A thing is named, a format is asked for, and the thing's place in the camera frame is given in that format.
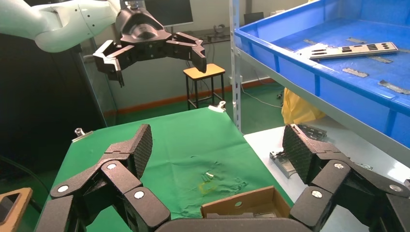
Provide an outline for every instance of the metal stool leg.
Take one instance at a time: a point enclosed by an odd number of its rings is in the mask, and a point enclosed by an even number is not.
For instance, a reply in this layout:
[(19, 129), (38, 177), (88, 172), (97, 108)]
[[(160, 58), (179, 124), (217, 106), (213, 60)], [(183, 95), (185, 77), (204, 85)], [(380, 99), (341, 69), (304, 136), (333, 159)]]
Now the metal stool leg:
[(188, 83), (188, 76), (187, 76), (187, 75), (185, 75), (185, 78), (186, 78), (186, 80), (187, 80), (187, 102), (188, 102), (188, 110), (190, 110), (190, 109), (191, 109), (191, 107), (190, 107), (190, 85), (189, 85), (189, 83)]
[(222, 99), (225, 100), (225, 87), (223, 86), (223, 74), (220, 75), (220, 85), (222, 87)]
[(214, 94), (214, 77), (211, 77), (211, 89), (212, 89), (212, 105), (215, 105), (215, 94)]
[(197, 85), (197, 81), (196, 81), (196, 80), (194, 80), (194, 85), (195, 85), (195, 105), (196, 105), (196, 108), (199, 109), (198, 85)]

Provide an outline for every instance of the green table cover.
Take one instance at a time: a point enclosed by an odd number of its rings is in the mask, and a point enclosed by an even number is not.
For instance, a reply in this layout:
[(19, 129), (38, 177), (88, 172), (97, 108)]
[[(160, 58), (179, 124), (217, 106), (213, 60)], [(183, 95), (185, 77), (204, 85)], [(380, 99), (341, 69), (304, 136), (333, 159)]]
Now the green table cover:
[[(151, 125), (154, 145), (141, 181), (172, 219), (200, 218), (204, 203), (272, 185), (293, 205), (228, 115), (207, 108), (95, 131), (71, 144), (53, 186), (94, 165), (110, 144), (132, 138), (144, 123)], [(113, 207), (87, 229), (130, 231)]]

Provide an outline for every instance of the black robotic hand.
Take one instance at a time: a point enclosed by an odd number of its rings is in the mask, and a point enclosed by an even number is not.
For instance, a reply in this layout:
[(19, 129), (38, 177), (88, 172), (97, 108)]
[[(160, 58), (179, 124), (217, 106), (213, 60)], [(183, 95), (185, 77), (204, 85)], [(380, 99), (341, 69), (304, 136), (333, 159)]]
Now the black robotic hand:
[(93, 55), (100, 72), (109, 80), (124, 86), (121, 70), (137, 61), (172, 57), (192, 61), (201, 72), (206, 72), (203, 41), (182, 32), (174, 35), (165, 31), (144, 8), (123, 8), (117, 15), (116, 28), (120, 44), (106, 41)]

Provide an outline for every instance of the monitor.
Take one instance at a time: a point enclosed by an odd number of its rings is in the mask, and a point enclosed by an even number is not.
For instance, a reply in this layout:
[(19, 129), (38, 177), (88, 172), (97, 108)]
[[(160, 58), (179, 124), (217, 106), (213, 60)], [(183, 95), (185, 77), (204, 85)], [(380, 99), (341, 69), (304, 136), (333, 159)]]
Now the monitor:
[(264, 18), (264, 13), (263, 12), (244, 14), (245, 25), (248, 25), (249, 23), (256, 22), (256, 21), (261, 20), (263, 18)]
[(164, 27), (193, 23), (190, 0), (145, 0), (145, 8)]

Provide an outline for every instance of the blue tray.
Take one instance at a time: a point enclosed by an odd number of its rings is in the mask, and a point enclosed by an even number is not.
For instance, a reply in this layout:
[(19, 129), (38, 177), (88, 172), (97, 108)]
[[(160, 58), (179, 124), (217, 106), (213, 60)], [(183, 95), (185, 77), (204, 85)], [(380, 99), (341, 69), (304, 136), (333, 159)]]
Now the blue tray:
[[(410, 147), (410, 95), (378, 84), (385, 80), (410, 90), (410, 0), (317, 0), (244, 26), (235, 34), (241, 42), (238, 47), (259, 62)], [(391, 63), (368, 57), (317, 63), (299, 55), (317, 46), (358, 45), (348, 38), (367, 44), (393, 42), (401, 51), (380, 56)], [(344, 68), (369, 75), (355, 76)]]

